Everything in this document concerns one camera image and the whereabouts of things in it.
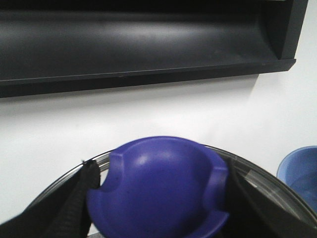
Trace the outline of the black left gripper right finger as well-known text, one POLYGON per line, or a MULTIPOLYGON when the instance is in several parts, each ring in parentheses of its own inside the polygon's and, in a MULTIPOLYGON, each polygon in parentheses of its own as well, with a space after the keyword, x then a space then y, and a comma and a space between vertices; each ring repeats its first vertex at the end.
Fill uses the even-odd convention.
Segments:
POLYGON ((315 238, 317 230, 284 211, 229 168, 225 210, 229 218, 222 228, 224 238, 315 238))

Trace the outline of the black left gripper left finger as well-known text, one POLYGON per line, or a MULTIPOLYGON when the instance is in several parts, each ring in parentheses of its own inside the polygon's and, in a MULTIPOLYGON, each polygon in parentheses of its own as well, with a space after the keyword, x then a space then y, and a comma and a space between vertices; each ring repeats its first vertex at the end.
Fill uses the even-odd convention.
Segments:
POLYGON ((1 224, 2 238, 85 238, 91 226, 86 205, 89 189, 100 185, 96 161, 83 167, 49 196, 1 224))

